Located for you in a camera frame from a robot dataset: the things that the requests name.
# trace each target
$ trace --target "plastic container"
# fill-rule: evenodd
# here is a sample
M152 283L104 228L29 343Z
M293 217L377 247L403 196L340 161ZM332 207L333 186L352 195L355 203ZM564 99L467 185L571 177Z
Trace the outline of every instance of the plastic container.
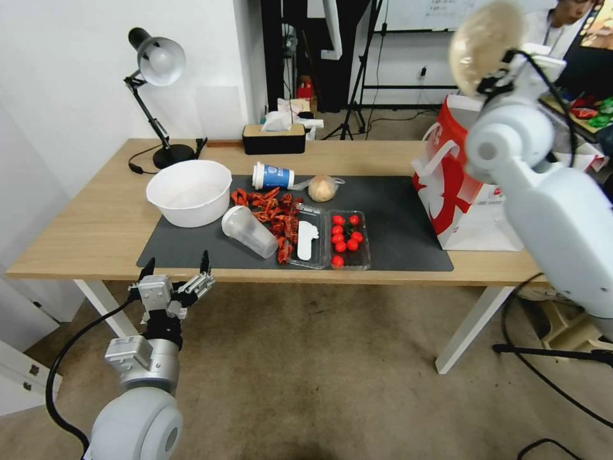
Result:
M326 211L322 208L313 208L305 204L299 204L297 209L299 210L299 213L296 215L298 220L306 220L317 227L319 239L312 240L312 255L310 260L301 260L298 257L296 250L294 250L289 260L290 264L306 268L313 268L315 270L322 270L331 267L335 270L370 269L370 243L368 241L364 213L361 211L345 210ZM345 252L340 254L336 252L335 245L331 242L331 232L333 227L332 216L335 215L340 215L343 217L343 219L345 219L345 242L349 239L349 235L351 234L350 230L353 230L353 227L348 223L349 217L352 215L357 215L359 217L359 224L355 227L355 230L361 233L363 241L359 243L357 250L350 251L347 249ZM343 258L344 265L342 267L334 267L331 265L331 258L335 255L339 255Z
M262 188L288 188L294 184L294 171L292 169L277 168L257 162L254 165L252 185L254 189Z
M344 260L344 265L342 267L332 267L335 270L368 270L371 265L370 259L370 244L368 242L368 233L366 231L366 220L364 219L364 214L361 211L341 211L341 210L331 210L327 213L327 223L329 225L329 231L326 236L328 238L328 247L329 247L329 260L333 256L339 255ZM350 251L347 249L345 252L338 253L335 250L335 245L330 241L331 238L331 230L332 230L332 216L340 215L343 219L345 219L345 242L349 239L349 235L353 230L352 226L349 225L349 217L352 215L357 215L359 217L359 224L354 228L356 231L360 232L363 237L363 241L359 243L358 249L355 251Z
M326 222L328 221L326 211L322 208L314 208L303 203L297 205L296 209L299 211L296 215L298 220L305 220L313 224L319 232L319 238L311 240L311 258L308 261L304 261L298 257L298 248L296 247L289 262L292 265L322 270L330 263L329 229L326 227Z
M178 227L219 219L230 203L232 174L209 160L189 160L162 169L147 185L147 200Z
M272 256L278 247L275 235L259 222L246 206L230 208L222 219L222 231L264 259Z

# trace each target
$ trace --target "shopping bag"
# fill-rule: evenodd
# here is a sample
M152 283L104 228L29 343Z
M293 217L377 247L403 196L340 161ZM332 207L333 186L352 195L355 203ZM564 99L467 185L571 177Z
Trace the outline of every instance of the shopping bag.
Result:
M432 227L447 250L521 250L523 244L504 216L504 196L464 172L464 140L481 103L447 96L423 137L425 154L413 161L413 185Z

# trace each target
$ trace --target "tissue box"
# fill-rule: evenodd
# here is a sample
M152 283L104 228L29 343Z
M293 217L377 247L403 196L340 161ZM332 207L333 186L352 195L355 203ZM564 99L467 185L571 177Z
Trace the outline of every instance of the tissue box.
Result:
M247 155L303 153L306 133L304 125L294 124L289 131L262 132L262 125L243 129L243 146Z

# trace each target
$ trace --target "black desk lamp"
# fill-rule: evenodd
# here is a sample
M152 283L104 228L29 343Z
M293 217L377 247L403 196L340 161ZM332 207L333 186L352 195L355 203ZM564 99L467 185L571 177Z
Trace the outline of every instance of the black desk lamp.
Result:
M154 117L139 96L138 88L145 83L167 86L174 83L185 68L185 52L177 43L163 37L152 37L145 29L136 27L128 34L130 45L137 51L139 69L124 80L155 134L162 141L162 148L153 155L153 163L160 169L185 160L196 159L193 149L187 145L170 145L168 133Z

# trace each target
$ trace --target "floor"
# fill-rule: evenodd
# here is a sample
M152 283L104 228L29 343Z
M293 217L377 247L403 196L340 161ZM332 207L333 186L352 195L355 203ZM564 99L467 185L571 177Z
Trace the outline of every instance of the floor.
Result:
M375 111L373 119L410 111ZM341 120L327 114L326 130ZM369 139L419 139L432 122L376 122ZM117 299L126 284L111 283ZM481 288L217 284L184 322L176 394L185 424L174 460L514 459L528 443L555 438L584 459L610 458L611 433L532 375L514 356L496 356L496 316L449 375L434 358ZM137 321L140 305L131 305ZM29 355L49 365L65 341L96 317L86 302L73 323ZM537 345L522 309L511 335ZM119 395L103 359L110 330L101 325L61 367L57 405L88 431ZM613 419L610 369L532 361L571 395ZM0 418L7 459L79 457L79 443L44 408ZM526 459L565 459L541 446Z

